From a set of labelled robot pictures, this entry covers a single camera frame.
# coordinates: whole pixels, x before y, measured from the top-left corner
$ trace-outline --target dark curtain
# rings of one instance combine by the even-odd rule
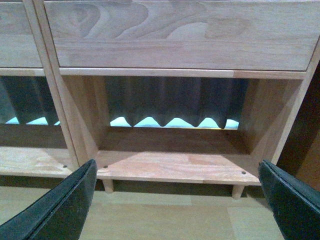
[[[240,120],[246,79],[203,77],[106,77],[110,120],[125,117],[136,125],[153,117],[160,126],[181,118],[194,127],[212,118],[224,129]]]
[[[59,121],[45,77],[0,76],[0,123],[14,117],[20,124],[42,117],[49,125]]]

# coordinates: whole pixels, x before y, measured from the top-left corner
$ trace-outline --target shelf compartment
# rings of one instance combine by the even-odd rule
[[[0,124],[0,175],[65,178],[72,167],[60,126]]]
[[[236,130],[109,127],[96,161],[99,179],[260,185]]]

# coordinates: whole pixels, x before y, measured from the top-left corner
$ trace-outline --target light wood panel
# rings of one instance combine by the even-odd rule
[[[0,175],[65,178],[70,165],[67,149],[0,146]]]
[[[75,168],[60,126],[0,124],[0,175],[64,178]]]
[[[41,68],[22,2],[0,1],[0,68]]]
[[[91,76],[156,76],[236,79],[304,79],[305,71],[253,71],[218,69],[174,69],[174,68],[90,68],[60,67],[62,75]]]
[[[315,1],[46,1],[61,67],[305,71]]]
[[[45,76],[43,68],[0,67],[0,76]]]
[[[318,40],[302,81],[250,81],[239,130],[257,161],[278,162],[319,60]]]
[[[260,184],[232,130],[110,127],[95,159],[99,179]]]
[[[101,76],[64,76],[60,96],[80,165],[97,155],[110,125],[106,81]]]
[[[49,23],[47,21],[44,2],[41,0],[23,0],[23,3],[30,22],[35,44],[43,64],[43,69],[48,86],[50,88],[56,113],[60,121],[64,139],[69,150],[70,157],[73,161],[72,170],[76,170],[79,167],[79,163],[58,90],[58,79],[61,79],[61,75],[59,73],[57,54],[49,28]]]

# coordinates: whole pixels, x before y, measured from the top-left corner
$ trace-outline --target wooden floor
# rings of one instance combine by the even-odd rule
[[[0,176],[0,224],[26,208],[59,179]],[[106,194],[97,183],[81,240],[283,240],[261,188],[115,181]]]

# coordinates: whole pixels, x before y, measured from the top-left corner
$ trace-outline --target cabinet leg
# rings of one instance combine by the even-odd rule
[[[114,191],[114,182],[112,179],[103,179],[104,190],[107,194],[111,194]]]
[[[232,197],[236,200],[241,198],[241,194],[244,192],[245,185],[233,185]]]

